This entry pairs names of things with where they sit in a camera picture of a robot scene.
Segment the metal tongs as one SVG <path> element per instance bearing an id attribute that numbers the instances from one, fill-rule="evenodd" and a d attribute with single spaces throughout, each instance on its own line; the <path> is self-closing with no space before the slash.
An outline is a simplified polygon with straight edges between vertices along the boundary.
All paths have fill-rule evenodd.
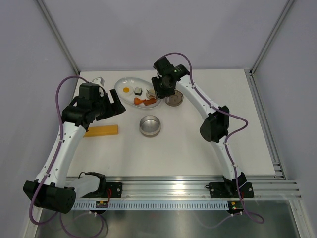
<path id="1" fill-rule="evenodd" d="M 159 96 L 157 93 L 156 93 L 156 91 L 154 90 L 154 92 L 155 92 L 155 94 L 156 94 L 156 100 L 157 101 L 159 101 L 159 100 L 161 100 L 161 99 L 165 99 L 165 98 L 167 98 L 167 96 Z"/>

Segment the beige bun toy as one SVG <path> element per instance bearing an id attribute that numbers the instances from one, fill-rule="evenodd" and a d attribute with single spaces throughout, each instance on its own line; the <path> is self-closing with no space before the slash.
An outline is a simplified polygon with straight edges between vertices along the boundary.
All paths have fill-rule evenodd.
<path id="1" fill-rule="evenodd" d="M 156 98 L 156 94 L 155 94 L 155 92 L 154 92 L 153 89 L 147 90 L 146 96 L 147 96 L 147 98 L 149 98 L 149 99 L 150 99 L 150 98 Z"/>

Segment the round metal lunch box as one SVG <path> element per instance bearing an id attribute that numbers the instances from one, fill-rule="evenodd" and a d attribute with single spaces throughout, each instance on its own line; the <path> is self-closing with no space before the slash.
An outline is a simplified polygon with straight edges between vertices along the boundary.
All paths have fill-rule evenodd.
<path id="1" fill-rule="evenodd" d="M 161 122 L 153 115 L 144 116 L 139 122 L 139 131 L 145 137 L 155 137 L 160 133 Z"/>

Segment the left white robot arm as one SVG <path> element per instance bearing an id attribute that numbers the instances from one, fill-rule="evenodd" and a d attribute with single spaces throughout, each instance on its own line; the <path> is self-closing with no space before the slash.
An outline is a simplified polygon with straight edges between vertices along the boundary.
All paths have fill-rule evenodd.
<path id="1" fill-rule="evenodd" d="M 93 198 L 109 194 L 106 177 L 97 172 L 66 185 L 67 173 L 75 151 L 94 121 L 107 119 L 125 112 L 115 89 L 109 93 L 98 84 L 83 83 L 79 94 L 60 113 L 61 128 L 50 155 L 34 181 L 25 181 L 23 191 L 32 206 L 68 213 L 77 198 Z"/>

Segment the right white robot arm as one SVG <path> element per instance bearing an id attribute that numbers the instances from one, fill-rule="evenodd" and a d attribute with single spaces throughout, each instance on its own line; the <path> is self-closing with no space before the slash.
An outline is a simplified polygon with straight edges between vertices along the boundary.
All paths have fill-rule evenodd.
<path id="1" fill-rule="evenodd" d="M 239 169 L 231 155 L 228 143 L 229 108 L 220 107 L 211 100 L 194 82 L 192 70 L 184 65 L 172 65 L 167 57 L 154 63 L 157 76 L 152 78 L 157 98 L 164 99 L 180 91 L 197 109 L 203 118 L 200 127 L 202 138 L 215 150 L 223 171 L 223 187 L 229 196 L 237 196 L 247 182 L 244 173 Z"/>

